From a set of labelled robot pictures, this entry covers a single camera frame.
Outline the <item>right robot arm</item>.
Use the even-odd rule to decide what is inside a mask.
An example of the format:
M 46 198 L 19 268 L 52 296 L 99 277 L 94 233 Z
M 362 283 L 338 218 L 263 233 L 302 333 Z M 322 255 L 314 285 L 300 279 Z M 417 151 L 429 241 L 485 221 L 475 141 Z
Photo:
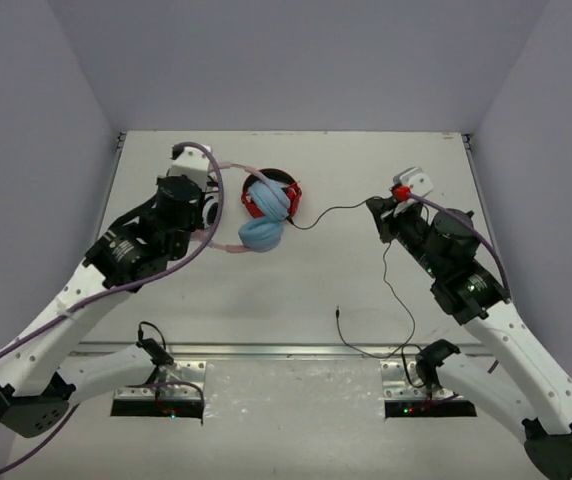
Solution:
M 476 338 L 511 381 L 479 368 L 446 340 L 420 350 L 416 371 L 429 390 L 445 388 L 472 402 L 509 431 L 548 479 L 572 479 L 572 378 L 519 315 L 511 294 L 476 259 L 488 241 L 472 215 L 436 205 L 399 187 L 366 205 L 380 239 L 397 241 L 431 277 L 431 293 L 448 316 Z

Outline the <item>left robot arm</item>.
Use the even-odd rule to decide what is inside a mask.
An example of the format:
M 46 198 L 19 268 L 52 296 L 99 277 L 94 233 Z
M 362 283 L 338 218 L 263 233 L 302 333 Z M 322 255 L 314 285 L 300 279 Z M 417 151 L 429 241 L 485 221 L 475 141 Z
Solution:
M 201 186 L 185 175 L 160 177 L 156 186 L 151 199 L 110 225 L 48 306 L 0 350 L 0 423 L 14 433 L 34 438 L 88 399 L 177 379 L 171 355 L 144 336 L 77 367 L 64 364 L 117 306 L 195 258 L 188 246 L 202 225 Z

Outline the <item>pink blue cat-ear headphones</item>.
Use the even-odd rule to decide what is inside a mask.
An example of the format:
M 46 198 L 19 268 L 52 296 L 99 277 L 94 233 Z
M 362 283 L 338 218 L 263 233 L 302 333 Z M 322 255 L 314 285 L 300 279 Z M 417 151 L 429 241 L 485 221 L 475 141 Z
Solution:
M 248 176 L 250 174 L 254 174 L 263 181 L 267 181 L 267 179 L 259 172 L 260 169 L 256 169 L 254 167 L 231 162 L 221 163 L 219 167 L 221 170 L 240 169 L 245 171 Z M 253 218 L 251 215 L 250 217 L 251 219 L 238 229 L 240 244 L 221 244 L 211 240 L 208 243 L 208 246 L 213 249 L 235 254 L 268 252 L 279 245 L 283 235 L 284 225 L 287 221 L 290 221 L 293 216 L 281 221 L 272 221 L 267 217 Z

